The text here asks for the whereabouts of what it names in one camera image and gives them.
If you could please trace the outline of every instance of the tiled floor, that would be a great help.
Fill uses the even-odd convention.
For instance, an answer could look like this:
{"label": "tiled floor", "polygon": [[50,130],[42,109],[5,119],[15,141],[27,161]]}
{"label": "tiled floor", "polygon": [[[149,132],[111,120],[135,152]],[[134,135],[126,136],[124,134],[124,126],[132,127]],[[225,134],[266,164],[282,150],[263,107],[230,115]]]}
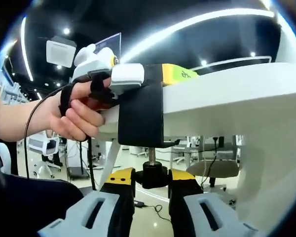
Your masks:
{"label": "tiled floor", "polygon": [[[26,176],[25,171],[25,160],[24,160],[24,153],[23,149],[19,149],[20,153],[18,154],[18,169],[19,174],[21,176]],[[40,170],[38,176],[35,177],[33,175],[33,167],[34,164],[41,160],[41,156],[33,153],[31,151],[28,152],[28,160],[29,160],[29,168],[30,168],[30,177],[32,178],[43,178],[49,179],[50,176],[46,172],[46,170]],[[133,167],[136,170],[142,169],[142,164],[147,161],[148,158],[146,157],[137,157],[131,155],[128,150],[120,151],[116,164],[121,165],[120,168],[117,169],[124,169],[128,167]],[[64,156],[61,157],[61,162],[65,164]],[[168,166],[169,163],[166,161],[162,162],[164,166]],[[185,163],[181,162],[179,164],[174,163],[174,168],[185,170]],[[90,179],[88,180],[74,180],[70,181],[67,177],[66,169],[63,167],[61,172],[53,169],[53,174],[55,175],[55,179],[62,179],[65,181],[69,181],[76,185],[77,187],[88,187],[91,186]],[[96,181],[100,180],[102,171],[101,170],[94,170],[94,177]],[[235,190],[237,186],[238,179],[237,178],[230,178],[230,179],[217,179],[216,184],[227,184],[227,188],[230,193]],[[152,190],[143,190],[140,185],[137,185],[136,191],[136,200],[143,201],[146,205],[157,205],[161,204],[163,209],[160,212],[160,215],[165,218],[170,218],[168,213],[168,199],[167,199],[167,188],[159,188],[159,189],[152,189]],[[153,208],[136,208],[135,214],[133,217],[132,228],[131,228],[131,237],[150,237],[150,236],[163,236],[163,237],[171,237],[173,236],[172,226],[171,223],[162,220],[158,217],[157,213],[154,211]]]}

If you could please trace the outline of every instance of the black strap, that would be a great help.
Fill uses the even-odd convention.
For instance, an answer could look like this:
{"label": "black strap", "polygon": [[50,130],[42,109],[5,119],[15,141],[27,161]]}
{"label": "black strap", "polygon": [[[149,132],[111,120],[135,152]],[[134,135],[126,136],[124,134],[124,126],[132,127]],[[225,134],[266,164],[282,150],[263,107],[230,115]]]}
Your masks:
{"label": "black strap", "polygon": [[66,111],[67,109],[70,108],[70,98],[71,98],[71,93],[73,91],[74,85],[77,82],[87,82],[92,80],[91,82],[91,94],[89,95],[89,97],[94,98],[99,100],[100,102],[104,103],[104,104],[112,104],[115,105],[114,103],[116,103],[116,101],[114,101],[112,99],[113,94],[111,93],[111,91],[107,88],[104,88],[104,84],[103,81],[105,79],[107,79],[108,77],[110,77],[110,74],[108,72],[103,72],[103,71],[94,71],[94,72],[90,72],[88,74],[88,77],[84,77],[81,79],[76,79],[75,81],[73,81],[72,83],[66,85],[62,91],[61,91],[61,95],[60,95],[60,106],[59,106],[59,111],[61,116],[65,116],[66,115]]}
{"label": "black strap", "polygon": [[66,85],[61,91],[60,106],[59,106],[59,111],[61,116],[65,116],[67,109],[70,108],[71,92],[73,91],[74,85],[76,83],[77,81],[74,81],[73,83]]}

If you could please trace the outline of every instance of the ceiling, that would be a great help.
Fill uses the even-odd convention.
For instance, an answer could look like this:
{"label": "ceiling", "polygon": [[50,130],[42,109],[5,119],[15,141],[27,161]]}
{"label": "ceiling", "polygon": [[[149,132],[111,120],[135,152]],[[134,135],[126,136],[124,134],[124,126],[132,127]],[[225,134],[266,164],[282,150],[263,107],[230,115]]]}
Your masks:
{"label": "ceiling", "polygon": [[[25,47],[34,81],[29,80],[22,56],[22,19],[11,30],[18,41],[5,65],[13,73],[12,79],[20,83],[22,92],[36,100],[36,92],[44,97],[57,85],[68,83],[74,71],[74,66],[58,70],[56,65],[46,62],[46,41],[54,36],[73,40],[77,53],[82,47],[121,32],[123,56],[153,33],[193,16],[235,7],[264,9],[258,1],[246,0],[174,0],[171,4],[166,0],[36,0],[35,7],[26,13],[25,25]],[[63,33],[64,28],[70,29],[68,35]],[[178,30],[130,62],[173,63],[190,69],[201,66],[202,61],[249,57],[252,52],[256,56],[271,56],[274,61],[279,39],[280,28],[273,18],[221,17]]]}

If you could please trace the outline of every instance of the metal threaded rod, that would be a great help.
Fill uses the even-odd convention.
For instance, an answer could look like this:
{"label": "metal threaded rod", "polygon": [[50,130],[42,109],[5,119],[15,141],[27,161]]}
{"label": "metal threaded rod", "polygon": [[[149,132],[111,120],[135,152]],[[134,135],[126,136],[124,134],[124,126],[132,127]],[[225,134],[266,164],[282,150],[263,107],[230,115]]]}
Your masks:
{"label": "metal threaded rod", "polygon": [[149,163],[154,165],[156,163],[156,151],[154,148],[148,148]]}

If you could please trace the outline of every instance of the yellow label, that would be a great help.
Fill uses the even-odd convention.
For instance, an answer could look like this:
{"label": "yellow label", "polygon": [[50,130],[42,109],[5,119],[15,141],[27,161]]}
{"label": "yellow label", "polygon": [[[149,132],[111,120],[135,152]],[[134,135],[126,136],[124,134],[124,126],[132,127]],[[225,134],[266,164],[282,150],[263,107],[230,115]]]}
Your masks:
{"label": "yellow label", "polygon": [[187,180],[187,179],[195,179],[193,175],[190,173],[178,170],[178,169],[171,169],[172,171],[172,180]]}
{"label": "yellow label", "polygon": [[174,85],[198,77],[196,72],[174,64],[162,64],[162,74],[165,85]]}
{"label": "yellow label", "polygon": [[109,175],[106,183],[131,185],[132,170],[133,168],[127,168],[115,171],[113,174]]}

